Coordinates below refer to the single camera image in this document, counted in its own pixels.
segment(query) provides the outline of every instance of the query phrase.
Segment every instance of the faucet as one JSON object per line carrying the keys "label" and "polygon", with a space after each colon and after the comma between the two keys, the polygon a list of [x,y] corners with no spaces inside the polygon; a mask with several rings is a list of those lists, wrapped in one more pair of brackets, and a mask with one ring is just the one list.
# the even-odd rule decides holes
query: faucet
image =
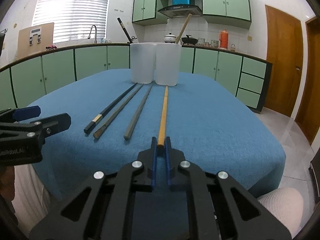
{"label": "faucet", "polygon": [[91,30],[90,30],[88,39],[90,39],[90,35],[91,35],[91,32],[92,32],[92,28],[93,28],[93,27],[96,29],[96,31],[95,31],[96,36],[95,36],[95,38],[94,38],[94,44],[97,44],[97,27],[96,27],[96,25],[92,25],[92,26],[91,26]]}

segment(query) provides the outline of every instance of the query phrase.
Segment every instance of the yellow wooden stick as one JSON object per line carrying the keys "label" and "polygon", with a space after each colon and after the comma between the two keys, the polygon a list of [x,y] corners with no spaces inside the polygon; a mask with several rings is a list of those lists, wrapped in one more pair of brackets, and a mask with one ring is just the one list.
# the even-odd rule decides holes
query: yellow wooden stick
{"label": "yellow wooden stick", "polygon": [[162,115],[159,129],[158,137],[158,147],[164,147],[164,137],[165,137],[165,125],[167,122],[167,106],[168,106],[168,86],[165,87]]}

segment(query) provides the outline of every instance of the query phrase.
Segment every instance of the blue tablecloth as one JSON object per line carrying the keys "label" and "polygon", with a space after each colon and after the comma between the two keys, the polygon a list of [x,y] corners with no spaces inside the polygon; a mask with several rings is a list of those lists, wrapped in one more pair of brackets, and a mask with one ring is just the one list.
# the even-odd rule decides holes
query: blue tablecloth
{"label": "blue tablecloth", "polygon": [[[130,70],[108,70],[58,89],[31,105],[41,116],[68,113],[69,130],[46,139],[43,161],[34,168],[49,191],[61,199],[95,171],[118,171],[150,148],[158,136],[164,86],[154,85],[129,142],[123,133],[148,85],[94,141],[84,127],[132,85]],[[204,171],[227,171],[257,197],[279,186],[285,153],[269,130],[245,105],[211,78],[180,73],[169,88],[166,135],[172,147]],[[137,194],[132,239],[171,239],[188,229],[186,198],[165,185],[164,161],[157,165],[155,192]]]}

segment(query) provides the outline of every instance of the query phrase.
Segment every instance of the white container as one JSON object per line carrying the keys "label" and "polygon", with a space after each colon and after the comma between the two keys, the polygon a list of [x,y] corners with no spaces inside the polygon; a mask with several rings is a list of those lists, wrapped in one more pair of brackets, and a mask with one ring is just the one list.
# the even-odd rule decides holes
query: white container
{"label": "white container", "polygon": [[178,81],[181,45],[158,43],[156,46],[156,83],[175,86]]}
{"label": "white container", "polygon": [[149,84],[156,68],[156,43],[130,44],[131,80],[133,83]]}

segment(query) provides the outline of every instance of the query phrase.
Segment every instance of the window blind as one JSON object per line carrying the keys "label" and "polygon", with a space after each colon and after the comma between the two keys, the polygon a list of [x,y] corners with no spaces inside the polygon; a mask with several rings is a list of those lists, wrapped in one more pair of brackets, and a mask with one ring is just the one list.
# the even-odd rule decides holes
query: window blind
{"label": "window blind", "polygon": [[107,7],[108,0],[38,0],[32,26],[54,22],[53,43],[86,39],[93,24],[104,38]]}

